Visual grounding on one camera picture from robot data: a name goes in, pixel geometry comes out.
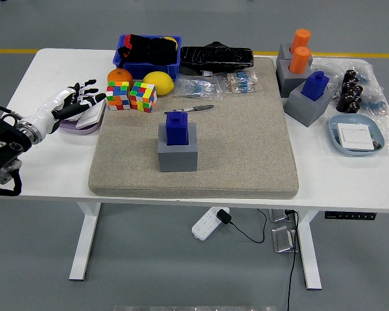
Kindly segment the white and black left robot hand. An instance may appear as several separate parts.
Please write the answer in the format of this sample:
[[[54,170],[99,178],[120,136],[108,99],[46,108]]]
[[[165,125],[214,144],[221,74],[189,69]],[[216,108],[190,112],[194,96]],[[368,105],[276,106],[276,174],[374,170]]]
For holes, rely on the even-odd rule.
[[[106,94],[89,88],[95,79],[77,82],[52,96],[38,111],[22,118],[17,127],[25,129],[37,143],[47,134],[63,128],[70,133],[91,133],[99,126],[107,103]]]

